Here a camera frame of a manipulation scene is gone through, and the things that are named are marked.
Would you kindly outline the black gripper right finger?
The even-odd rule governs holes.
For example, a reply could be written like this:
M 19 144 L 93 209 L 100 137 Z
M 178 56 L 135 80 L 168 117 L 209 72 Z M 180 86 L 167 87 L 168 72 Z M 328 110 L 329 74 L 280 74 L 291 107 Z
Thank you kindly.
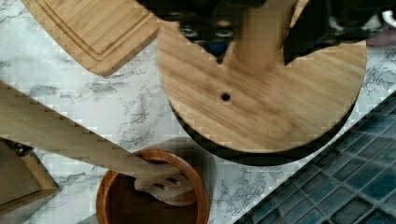
M 284 62 L 375 37 L 385 30 L 383 13 L 394 9 L 395 0 L 309 0 L 284 41 Z

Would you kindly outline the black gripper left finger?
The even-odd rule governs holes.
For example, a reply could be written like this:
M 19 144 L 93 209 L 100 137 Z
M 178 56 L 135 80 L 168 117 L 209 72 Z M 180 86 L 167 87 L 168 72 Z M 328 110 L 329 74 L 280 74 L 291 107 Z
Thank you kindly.
M 222 63 L 239 36 L 242 17 L 267 0 L 137 0 L 163 21 L 177 22 L 181 34 Z

